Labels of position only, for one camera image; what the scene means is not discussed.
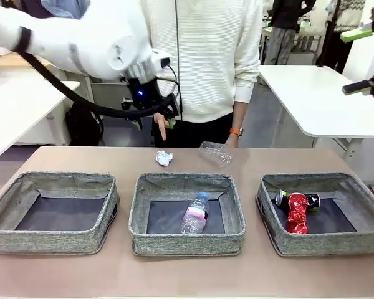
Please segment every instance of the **blue bottle cap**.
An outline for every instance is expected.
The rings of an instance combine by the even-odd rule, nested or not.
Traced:
[[[198,197],[202,198],[202,199],[205,199],[206,201],[209,200],[209,194],[207,192],[201,191],[200,193],[198,193]]]

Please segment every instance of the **hand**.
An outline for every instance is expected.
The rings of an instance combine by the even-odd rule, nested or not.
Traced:
[[[157,123],[158,126],[160,127],[162,140],[165,141],[166,140],[166,130],[165,130],[165,128],[169,128],[169,122],[160,113],[154,114],[154,122]]]
[[[238,139],[238,135],[230,134],[229,138],[226,141],[226,146],[229,146],[230,148],[238,148]]]

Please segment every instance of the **plastic bottle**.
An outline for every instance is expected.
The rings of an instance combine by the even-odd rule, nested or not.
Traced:
[[[208,217],[209,194],[206,192],[198,193],[196,199],[191,201],[183,218],[181,225],[182,234],[200,234],[202,233],[206,218]]]

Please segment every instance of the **black backpack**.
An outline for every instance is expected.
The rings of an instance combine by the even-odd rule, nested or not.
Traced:
[[[65,116],[71,138],[70,146],[98,146],[104,134],[100,115],[74,103]]]

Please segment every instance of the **crumpled paper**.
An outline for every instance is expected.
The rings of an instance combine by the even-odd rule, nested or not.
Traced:
[[[160,165],[168,167],[173,159],[173,154],[167,154],[165,151],[159,151],[156,153],[155,160]]]

